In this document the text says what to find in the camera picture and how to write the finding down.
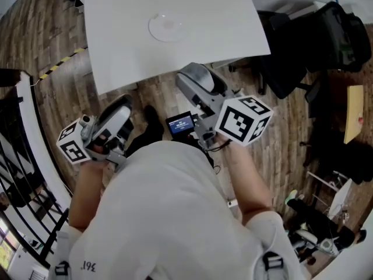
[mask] black office chair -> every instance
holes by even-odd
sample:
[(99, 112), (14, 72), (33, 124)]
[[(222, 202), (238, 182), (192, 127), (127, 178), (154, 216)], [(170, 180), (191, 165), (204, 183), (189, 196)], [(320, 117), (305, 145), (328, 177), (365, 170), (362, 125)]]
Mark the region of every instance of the black office chair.
[[(295, 88), (315, 97), (315, 88), (301, 83), (307, 73), (326, 69), (358, 72), (371, 58), (371, 47), (362, 21), (347, 15), (335, 2), (306, 17), (290, 20), (284, 13), (258, 12), (270, 55), (255, 57), (252, 65), (261, 75), (259, 93), (266, 86), (284, 99)], [(230, 66), (230, 71), (237, 67)]]

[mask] white object on floor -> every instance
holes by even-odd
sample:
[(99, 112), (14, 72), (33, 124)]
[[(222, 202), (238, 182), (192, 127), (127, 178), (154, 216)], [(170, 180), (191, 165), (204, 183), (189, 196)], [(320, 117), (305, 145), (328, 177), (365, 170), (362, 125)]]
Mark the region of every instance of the white object on floor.
[(314, 175), (313, 173), (307, 171), (307, 174), (311, 175), (312, 177), (316, 178), (317, 180), (321, 181), (323, 184), (327, 185), (329, 188), (333, 189), (336, 191), (336, 194), (334, 195), (332, 204), (329, 208), (328, 212), (328, 218), (333, 219), (343, 208), (344, 202), (347, 198), (347, 195), (350, 191), (350, 187), (352, 185), (352, 179), (348, 179), (345, 184), (341, 187), (341, 189), (338, 189), (336, 186), (332, 186), (329, 183), (327, 183), (325, 180), (322, 178), (318, 177), (317, 175)]
[[(251, 0), (84, 0), (86, 33), (97, 93), (201, 64), (269, 54)], [(172, 18), (161, 28), (182, 28), (163, 42), (149, 32), (157, 15)]]

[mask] hand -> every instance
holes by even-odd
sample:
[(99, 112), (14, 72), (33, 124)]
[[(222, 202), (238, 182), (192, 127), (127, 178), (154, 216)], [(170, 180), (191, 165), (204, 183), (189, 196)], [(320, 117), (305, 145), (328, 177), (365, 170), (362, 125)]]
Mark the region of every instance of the hand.
[(224, 143), (226, 143), (229, 139), (227, 137), (225, 137), (224, 135), (222, 135), (221, 133), (216, 133), (216, 136), (215, 136), (215, 142), (220, 146), (220, 145), (223, 145)]
[[(97, 153), (103, 153), (104, 148), (102, 146), (93, 145), (92, 150)], [(108, 161), (86, 161), (83, 162), (80, 166), (81, 168), (93, 169), (93, 170), (103, 170), (109, 164)]]

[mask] person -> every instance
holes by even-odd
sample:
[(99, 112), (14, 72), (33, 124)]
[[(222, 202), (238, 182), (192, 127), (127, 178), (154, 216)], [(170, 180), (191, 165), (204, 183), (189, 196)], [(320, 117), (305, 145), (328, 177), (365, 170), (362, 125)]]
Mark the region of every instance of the person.
[(354, 233), (343, 225), (342, 219), (339, 219), (339, 224), (334, 223), (326, 215), (298, 199), (297, 193), (297, 190), (293, 190), (286, 198), (285, 204), (298, 213), (300, 224), (303, 222), (307, 224), (310, 231), (318, 238), (318, 243), (324, 239), (333, 239), (337, 249), (342, 251), (365, 240), (367, 236), (365, 229), (359, 229)]
[(10, 200), (5, 192), (0, 193), (0, 211), (7, 210), (10, 206), (10, 201), (12, 201), (14, 207), (23, 208), (26, 203), (35, 199), (35, 193), (38, 195), (41, 193), (43, 190), (43, 185), (41, 183), (43, 178), (37, 177), (37, 173), (29, 173), (26, 176), (30, 185), (26, 183), (26, 179), (23, 177), (21, 179), (16, 179), (17, 187), (12, 183), (8, 189), (6, 189)]
[[(102, 197), (105, 164), (81, 165), (50, 279), (67, 270), (72, 280), (304, 279), (248, 149), (233, 142), (222, 149), (241, 223), (207, 157), (194, 146), (161, 141), (153, 108), (145, 117), (146, 131), (128, 148), (125, 168)], [(67, 246), (67, 255), (59, 256)], [(272, 259), (280, 265), (269, 269)]]

